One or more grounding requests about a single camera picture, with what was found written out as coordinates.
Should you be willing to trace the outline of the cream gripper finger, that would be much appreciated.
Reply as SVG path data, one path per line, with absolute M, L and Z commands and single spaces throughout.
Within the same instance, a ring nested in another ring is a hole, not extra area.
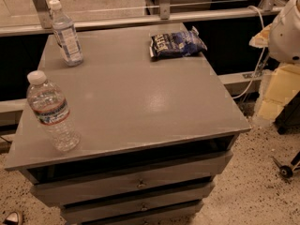
M 274 121 L 287 105 L 300 92 L 300 65 L 281 63 L 272 74 L 262 96 L 258 116 Z
M 257 35 L 251 38 L 249 45 L 255 48 L 266 48 L 269 42 L 271 25 L 267 25 Z

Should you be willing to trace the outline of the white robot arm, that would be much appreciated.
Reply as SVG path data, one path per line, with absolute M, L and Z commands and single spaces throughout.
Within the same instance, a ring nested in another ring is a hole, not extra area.
M 289 0 L 249 45 L 267 47 L 269 56 L 279 62 L 262 93 L 257 111 L 261 119 L 274 121 L 300 91 L 300 0 Z

